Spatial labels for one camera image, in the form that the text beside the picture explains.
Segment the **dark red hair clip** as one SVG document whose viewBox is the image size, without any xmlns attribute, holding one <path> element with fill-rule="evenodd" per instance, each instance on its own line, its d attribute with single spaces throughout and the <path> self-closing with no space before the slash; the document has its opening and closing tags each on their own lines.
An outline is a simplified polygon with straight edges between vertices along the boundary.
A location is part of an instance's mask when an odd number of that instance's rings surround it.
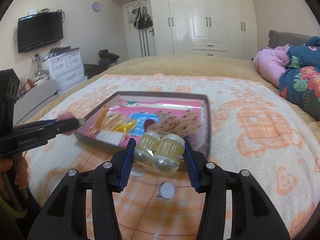
<svg viewBox="0 0 320 240">
<path fill-rule="evenodd" d="M 157 122 L 155 120 L 148 119 L 144 122 L 144 131 L 154 130 L 156 125 Z"/>
</svg>

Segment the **white wardrobe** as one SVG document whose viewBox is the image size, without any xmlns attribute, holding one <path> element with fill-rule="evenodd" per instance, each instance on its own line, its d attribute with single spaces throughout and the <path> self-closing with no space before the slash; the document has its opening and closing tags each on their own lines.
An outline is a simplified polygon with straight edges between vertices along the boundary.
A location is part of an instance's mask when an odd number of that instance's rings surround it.
<svg viewBox="0 0 320 240">
<path fill-rule="evenodd" d="M 140 0 L 112 0 L 138 7 Z M 253 0 L 150 0 L 157 56 L 252 59 L 258 48 Z"/>
</svg>

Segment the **orange white patterned blanket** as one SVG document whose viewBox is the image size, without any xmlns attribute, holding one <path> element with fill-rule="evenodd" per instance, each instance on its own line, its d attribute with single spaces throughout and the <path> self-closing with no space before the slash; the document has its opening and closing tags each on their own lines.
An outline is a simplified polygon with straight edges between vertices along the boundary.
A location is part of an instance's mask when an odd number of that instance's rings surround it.
<svg viewBox="0 0 320 240">
<path fill-rule="evenodd" d="M 268 194 L 291 237 L 319 203 L 319 143 L 289 104 L 259 82 L 226 77 L 106 74 L 70 95 L 45 119 L 82 118 L 119 91 L 206 95 L 212 130 L 209 159 L 233 172 L 249 170 Z M 136 166 L 114 195 L 123 239 L 194 239 L 204 196 L 186 173 L 163 177 Z"/>
</svg>

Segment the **shallow cardboard box tray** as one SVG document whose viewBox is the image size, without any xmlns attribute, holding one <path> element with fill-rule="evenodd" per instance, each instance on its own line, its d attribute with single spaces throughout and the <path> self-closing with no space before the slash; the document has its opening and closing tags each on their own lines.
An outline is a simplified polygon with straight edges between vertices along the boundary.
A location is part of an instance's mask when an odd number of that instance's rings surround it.
<svg viewBox="0 0 320 240">
<path fill-rule="evenodd" d="M 126 132 L 99 130 L 90 132 L 102 108 L 119 113 L 125 121 L 134 122 Z M 85 116 L 85 124 L 77 129 L 75 137 L 86 144 L 107 153 L 121 151 L 130 138 L 139 140 L 149 126 L 160 124 L 162 117 L 180 120 L 186 112 L 193 113 L 199 122 L 188 140 L 194 150 L 210 154 L 211 123 L 209 100 L 205 95 L 174 92 L 118 91 L 103 100 Z"/>
</svg>

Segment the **cream hair claw clip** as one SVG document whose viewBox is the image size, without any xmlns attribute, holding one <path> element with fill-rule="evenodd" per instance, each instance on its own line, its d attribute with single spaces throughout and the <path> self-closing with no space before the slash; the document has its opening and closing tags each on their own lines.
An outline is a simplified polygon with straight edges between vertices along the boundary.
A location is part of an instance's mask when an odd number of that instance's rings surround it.
<svg viewBox="0 0 320 240">
<path fill-rule="evenodd" d="M 107 131 L 114 131 L 121 124 L 124 124 L 126 117 L 117 111 L 109 111 L 103 122 L 101 123 L 101 128 Z"/>
</svg>

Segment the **pink padded garment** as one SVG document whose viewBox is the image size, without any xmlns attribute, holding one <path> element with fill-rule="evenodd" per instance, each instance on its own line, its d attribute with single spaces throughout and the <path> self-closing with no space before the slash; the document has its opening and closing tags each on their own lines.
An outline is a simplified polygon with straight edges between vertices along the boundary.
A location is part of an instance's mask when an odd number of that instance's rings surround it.
<svg viewBox="0 0 320 240">
<path fill-rule="evenodd" d="M 289 62 L 287 51 L 290 45 L 277 46 L 274 49 L 263 48 L 258 51 L 253 59 L 255 70 L 275 87 L 279 87 L 279 80 L 286 71 L 286 64 Z"/>
</svg>

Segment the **grey pillow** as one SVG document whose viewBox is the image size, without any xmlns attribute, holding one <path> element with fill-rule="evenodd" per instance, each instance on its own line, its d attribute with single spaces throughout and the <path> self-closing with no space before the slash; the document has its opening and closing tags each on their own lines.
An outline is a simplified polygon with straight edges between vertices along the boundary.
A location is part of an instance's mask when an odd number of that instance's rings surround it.
<svg viewBox="0 0 320 240">
<path fill-rule="evenodd" d="M 276 48 L 278 46 L 285 46 L 286 44 L 291 46 L 303 46 L 311 37 L 302 34 L 270 30 L 268 38 L 268 46 L 270 48 Z"/>
</svg>

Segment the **dotted mesh scrunchie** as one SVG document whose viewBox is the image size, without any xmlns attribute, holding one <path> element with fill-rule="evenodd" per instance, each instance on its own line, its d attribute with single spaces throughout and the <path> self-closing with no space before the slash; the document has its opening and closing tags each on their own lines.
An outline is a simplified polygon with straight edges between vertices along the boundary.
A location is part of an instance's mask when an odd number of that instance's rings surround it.
<svg viewBox="0 0 320 240">
<path fill-rule="evenodd" d="M 195 135 L 201 127 L 201 120 L 196 112 L 187 110 L 181 116 L 174 115 L 171 112 L 159 112 L 160 122 L 157 123 L 154 130 L 176 134 L 180 137 Z"/>
</svg>

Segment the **blue floral padded garment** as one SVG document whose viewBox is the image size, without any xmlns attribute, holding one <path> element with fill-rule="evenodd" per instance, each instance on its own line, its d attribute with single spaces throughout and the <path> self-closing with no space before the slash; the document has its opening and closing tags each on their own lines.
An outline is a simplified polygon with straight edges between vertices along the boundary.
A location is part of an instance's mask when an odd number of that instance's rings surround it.
<svg viewBox="0 0 320 240">
<path fill-rule="evenodd" d="M 320 73 L 319 37 L 311 37 L 303 46 L 290 46 L 285 73 L 279 79 L 281 97 L 299 106 L 319 120 Z"/>
</svg>

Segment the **white card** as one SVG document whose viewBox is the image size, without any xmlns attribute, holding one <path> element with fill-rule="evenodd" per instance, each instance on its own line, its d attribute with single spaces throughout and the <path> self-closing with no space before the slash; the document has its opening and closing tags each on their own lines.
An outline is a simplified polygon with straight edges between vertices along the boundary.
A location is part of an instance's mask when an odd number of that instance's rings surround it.
<svg viewBox="0 0 320 240">
<path fill-rule="evenodd" d="M 101 130 L 95 137 L 96 140 L 102 141 L 107 144 L 118 146 L 124 137 L 124 133 Z"/>
</svg>

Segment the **white drawer cabinet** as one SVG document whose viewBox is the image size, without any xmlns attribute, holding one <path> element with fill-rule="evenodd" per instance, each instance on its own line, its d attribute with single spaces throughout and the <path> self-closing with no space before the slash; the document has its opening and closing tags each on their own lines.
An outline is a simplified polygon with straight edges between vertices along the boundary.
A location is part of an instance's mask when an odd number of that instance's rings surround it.
<svg viewBox="0 0 320 240">
<path fill-rule="evenodd" d="M 57 84 L 57 94 L 65 94 L 77 85 L 87 81 L 80 49 L 71 49 L 42 62 L 49 78 Z"/>
</svg>

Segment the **pink book with blue label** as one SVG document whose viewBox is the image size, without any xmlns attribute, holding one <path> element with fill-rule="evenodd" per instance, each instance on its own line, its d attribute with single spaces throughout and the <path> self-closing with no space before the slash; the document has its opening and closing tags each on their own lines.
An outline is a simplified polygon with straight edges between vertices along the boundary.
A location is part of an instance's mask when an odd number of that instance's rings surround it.
<svg viewBox="0 0 320 240">
<path fill-rule="evenodd" d="M 134 121 L 127 134 L 141 136 L 148 130 L 174 133 L 180 137 L 195 135 L 202 125 L 202 104 L 191 106 L 187 101 L 134 102 L 120 101 L 111 107 L 101 124 L 102 129 L 114 131 L 126 122 Z"/>
</svg>

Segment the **purple wall clock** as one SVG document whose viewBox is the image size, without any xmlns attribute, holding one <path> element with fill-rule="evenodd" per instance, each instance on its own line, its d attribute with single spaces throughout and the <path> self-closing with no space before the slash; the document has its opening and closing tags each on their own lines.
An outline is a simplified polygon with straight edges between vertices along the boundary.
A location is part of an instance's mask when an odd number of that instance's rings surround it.
<svg viewBox="0 0 320 240">
<path fill-rule="evenodd" d="M 95 12 L 99 12 L 101 10 L 101 4 L 99 2 L 94 2 L 93 5 L 92 5 L 92 9 Z"/>
</svg>

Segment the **wall mounted black television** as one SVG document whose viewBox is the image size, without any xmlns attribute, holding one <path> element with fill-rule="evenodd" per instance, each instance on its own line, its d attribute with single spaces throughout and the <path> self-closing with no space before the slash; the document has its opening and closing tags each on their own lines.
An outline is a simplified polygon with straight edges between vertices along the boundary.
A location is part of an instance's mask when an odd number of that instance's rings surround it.
<svg viewBox="0 0 320 240">
<path fill-rule="evenodd" d="M 17 49 L 24 53 L 63 39 L 61 11 L 30 15 L 18 19 Z"/>
</svg>

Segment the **dark clothes pile on stool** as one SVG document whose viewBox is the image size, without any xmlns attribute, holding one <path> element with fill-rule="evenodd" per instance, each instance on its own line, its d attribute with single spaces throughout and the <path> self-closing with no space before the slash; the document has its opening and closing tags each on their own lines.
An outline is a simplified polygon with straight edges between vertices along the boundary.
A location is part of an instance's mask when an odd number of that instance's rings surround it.
<svg viewBox="0 0 320 240">
<path fill-rule="evenodd" d="M 107 68 L 113 66 L 114 64 L 117 64 L 117 61 L 119 59 L 119 55 L 110 53 L 107 49 L 100 50 L 99 57 L 99 66 Z"/>
</svg>

